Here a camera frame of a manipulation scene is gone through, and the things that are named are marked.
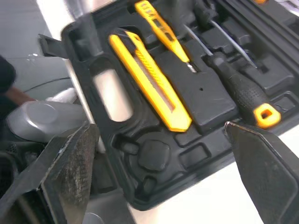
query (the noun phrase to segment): tool case latch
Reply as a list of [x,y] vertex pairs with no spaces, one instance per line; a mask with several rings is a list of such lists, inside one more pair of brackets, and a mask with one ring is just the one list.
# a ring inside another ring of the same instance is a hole
[[42,34],[39,34],[38,41],[45,57],[61,57],[65,59],[69,58],[61,41],[55,40]]

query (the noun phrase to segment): black screwdriver handle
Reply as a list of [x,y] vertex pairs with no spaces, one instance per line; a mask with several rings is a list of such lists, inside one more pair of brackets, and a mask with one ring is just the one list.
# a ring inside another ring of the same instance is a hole
[[[239,106],[243,117],[249,123],[268,122],[263,119],[270,115],[279,116],[272,118],[280,120],[280,114],[269,104],[270,101],[263,90],[256,83],[236,71],[227,62],[226,57],[222,53],[217,52],[211,56],[210,63],[222,79],[231,97]],[[257,117],[255,112],[262,105],[267,105],[267,107],[265,107],[265,111],[259,111],[261,114]]]
[[214,4],[207,5],[203,0],[195,0],[194,12],[198,17],[200,24],[204,27],[209,26],[209,22],[218,16]]

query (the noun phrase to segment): gray plastic part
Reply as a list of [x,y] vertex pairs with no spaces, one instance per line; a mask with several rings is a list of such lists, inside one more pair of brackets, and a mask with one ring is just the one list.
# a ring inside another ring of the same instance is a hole
[[54,135],[80,127],[85,121],[81,105],[47,101],[26,102],[7,117],[15,135],[37,142],[48,142]]

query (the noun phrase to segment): screwdriver tip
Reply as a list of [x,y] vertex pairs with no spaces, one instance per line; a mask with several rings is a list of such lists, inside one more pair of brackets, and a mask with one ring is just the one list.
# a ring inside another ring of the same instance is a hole
[[191,70],[191,72],[196,73],[195,68],[190,63],[186,62],[186,64],[187,64],[188,68]]

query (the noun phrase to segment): black sleeve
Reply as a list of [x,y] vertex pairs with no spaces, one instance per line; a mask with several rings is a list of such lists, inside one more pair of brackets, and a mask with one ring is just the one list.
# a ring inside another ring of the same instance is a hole
[[15,80],[14,67],[0,56],[0,94],[5,93]]

